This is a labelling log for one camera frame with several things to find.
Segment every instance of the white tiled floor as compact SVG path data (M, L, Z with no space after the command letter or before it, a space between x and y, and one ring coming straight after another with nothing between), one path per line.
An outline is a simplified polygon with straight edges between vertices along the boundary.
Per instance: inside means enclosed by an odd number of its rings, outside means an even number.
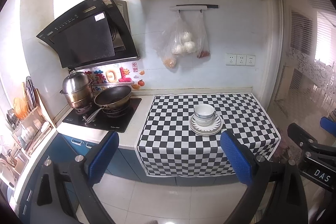
M93 189L116 224L223 224L246 186L161 186L105 174ZM81 208L77 216L88 223Z

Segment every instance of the wok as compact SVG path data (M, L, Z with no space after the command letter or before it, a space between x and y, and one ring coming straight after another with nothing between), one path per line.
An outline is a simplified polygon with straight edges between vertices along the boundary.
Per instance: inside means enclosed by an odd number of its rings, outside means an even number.
M91 114L85 125L92 122L102 109L117 109L126 104L131 97L132 88L128 85L116 85L99 93L94 103L100 108Z

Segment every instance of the power socket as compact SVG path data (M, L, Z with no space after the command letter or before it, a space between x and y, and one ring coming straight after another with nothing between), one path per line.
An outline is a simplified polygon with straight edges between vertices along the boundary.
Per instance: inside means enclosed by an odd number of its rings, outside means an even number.
M235 66L237 54L225 54L225 64L228 66Z
M255 65L255 55L246 56L246 65L253 67Z
M237 54L236 66L246 65L246 55Z

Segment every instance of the black and white checkered mat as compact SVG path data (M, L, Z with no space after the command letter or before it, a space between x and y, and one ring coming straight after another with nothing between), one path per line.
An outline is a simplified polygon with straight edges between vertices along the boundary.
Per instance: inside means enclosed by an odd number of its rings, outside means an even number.
M221 132L200 136L189 129L194 105L210 104L240 143L270 158L280 134L252 93L155 96L136 152L149 176L217 176L234 173L220 146Z

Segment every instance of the blue gripper pad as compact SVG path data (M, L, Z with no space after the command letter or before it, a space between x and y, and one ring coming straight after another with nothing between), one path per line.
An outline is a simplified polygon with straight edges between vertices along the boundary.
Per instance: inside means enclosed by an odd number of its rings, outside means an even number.
M320 120L320 126L324 130L328 131L331 135L336 137L336 123L326 117L322 117Z
M88 163L88 165L84 166L84 170L88 176L90 186L100 182L118 146L118 133L109 131L102 141L93 146L86 154L87 160L85 163Z
M241 144L238 145L237 142L238 140L236 139L235 144L235 142L230 138L226 131L224 131L220 137L220 146L222 147L232 168L236 172L239 181L249 186L253 180L252 167L239 149L239 146L241 146Z

